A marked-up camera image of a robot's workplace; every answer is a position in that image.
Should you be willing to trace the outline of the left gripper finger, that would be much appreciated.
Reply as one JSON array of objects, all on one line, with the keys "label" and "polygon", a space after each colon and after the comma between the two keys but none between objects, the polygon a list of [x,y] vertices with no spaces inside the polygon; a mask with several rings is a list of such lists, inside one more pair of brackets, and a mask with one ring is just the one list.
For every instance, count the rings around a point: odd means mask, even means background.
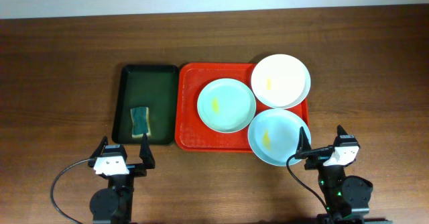
[{"label": "left gripper finger", "polygon": [[142,160],[142,163],[145,169],[154,169],[156,167],[156,162],[154,156],[150,150],[149,144],[147,142],[147,134],[143,134],[142,143],[140,145],[139,157]]},{"label": "left gripper finger", "polygon": [[104,136],[102,138],[100,144],[95,149],[95,151],[91,154],[90,158],[95,159],[95,158],[100,157],[101,154],[103,153],[105,146],[107,146],[107,145],[108,145],[108,138],[107,138],[107,136]]}]

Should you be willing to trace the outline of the light blue plate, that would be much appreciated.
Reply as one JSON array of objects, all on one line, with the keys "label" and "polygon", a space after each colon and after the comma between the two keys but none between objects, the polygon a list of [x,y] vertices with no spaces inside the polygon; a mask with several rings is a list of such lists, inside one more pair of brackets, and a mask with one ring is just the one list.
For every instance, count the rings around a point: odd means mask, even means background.
[{"label": "light blue plate", "polygon": [[247,139],[253,153],[264,162],[284,167],[294,165],[300,129],[311,142],[307,124],[295,113],[285,109],[268,109],[257,114],[249,124]]}]

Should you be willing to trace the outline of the green and yellow sponge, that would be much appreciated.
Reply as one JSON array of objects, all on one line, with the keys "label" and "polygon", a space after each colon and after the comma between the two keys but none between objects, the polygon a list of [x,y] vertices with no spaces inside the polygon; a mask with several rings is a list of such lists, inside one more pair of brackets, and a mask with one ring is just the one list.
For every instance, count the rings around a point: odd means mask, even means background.
[{"label": "green and yellow sponge", "polygon": [[151,129],[149,124],[149,108],[148,107],[134,107],[130,109],[131,114],[131,136],[134,139],[141,138],[144,135],[151,136]]}]

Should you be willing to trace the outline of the pale green plate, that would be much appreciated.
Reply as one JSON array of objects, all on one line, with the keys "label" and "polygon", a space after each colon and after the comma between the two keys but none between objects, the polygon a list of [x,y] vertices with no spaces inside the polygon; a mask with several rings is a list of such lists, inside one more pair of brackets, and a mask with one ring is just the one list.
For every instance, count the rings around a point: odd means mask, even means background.
[{"label": "pale green plate", "polygon": [[235,133],[247,127],[256,114],[256,106],[251,89],[232,78],[208,83],[197,98],[201,121],[219,133]]}]

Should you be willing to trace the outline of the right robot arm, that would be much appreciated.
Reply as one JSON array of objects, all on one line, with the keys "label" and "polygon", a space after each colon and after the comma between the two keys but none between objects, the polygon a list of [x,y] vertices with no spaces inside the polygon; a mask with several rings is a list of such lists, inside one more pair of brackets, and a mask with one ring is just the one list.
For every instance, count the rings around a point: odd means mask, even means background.
[{"label": "right robot arm", "polygon": [[318,171],[318,185],[323,196],[318,197],[325,214],[317,223],[364,223],[369,213],[373,184],[359,176],[347,176],[345,168],[355,162],[360,145],[341,125],[336,127],[333,144],[312,149],[304,128],[299,130],[298,147],[292,156],[305,161],[305,170]]}]

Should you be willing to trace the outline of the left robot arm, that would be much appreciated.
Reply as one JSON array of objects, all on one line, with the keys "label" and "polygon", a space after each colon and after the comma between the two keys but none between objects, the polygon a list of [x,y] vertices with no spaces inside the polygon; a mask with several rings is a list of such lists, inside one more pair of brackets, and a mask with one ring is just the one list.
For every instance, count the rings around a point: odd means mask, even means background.
[{"label": "left robot arm", "polygon": [[134,180],[156,167],[146,133],[140,137],[139,157],[140,163],[126,163],[125,147],[109,145],[107,137],[102,138],[88,163],[96,175],[108,181],[107,188],[98,190],[90,200],[93,223],[131,222]]}]

